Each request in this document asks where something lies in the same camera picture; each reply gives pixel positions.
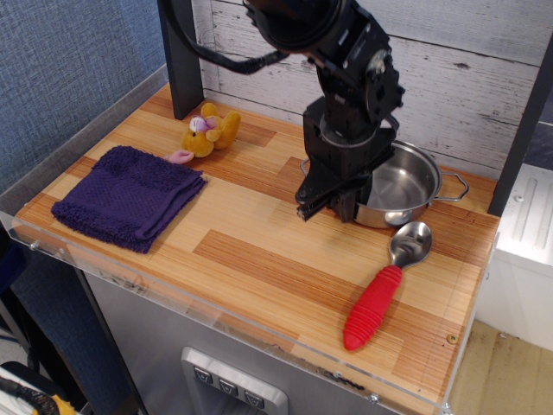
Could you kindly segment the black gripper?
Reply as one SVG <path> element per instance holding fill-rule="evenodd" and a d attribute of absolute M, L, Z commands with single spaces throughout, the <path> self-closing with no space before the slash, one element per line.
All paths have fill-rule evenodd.
<path fill-rule="evenodd" d="M 335 213 L 353 222 L 357 205 L 366 206 L 372 192 L 373 171 L 394 154 L 398 121 L 388 116 L 388 128 L 370 126 L 359 112 L 328 105 L 324 98 L 303 113 L 304 148 L 309 167 L 296 192 L 298 207 L 315 205 L 338 195 Z"/>

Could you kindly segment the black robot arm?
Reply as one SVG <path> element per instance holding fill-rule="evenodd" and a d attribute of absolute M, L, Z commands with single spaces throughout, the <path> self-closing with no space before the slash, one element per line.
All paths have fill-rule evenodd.
<path fill-rule="evenodd" d="M 372 173 L 393 154 L 404 89 L 390 37 L 356 1 L 247 1 L 262 37 L 316 66 L 323 95 L 303 113 L 309 169 L 296 192 L 308 220 L 323 208 L 354 220 L 372 191 Z"/>

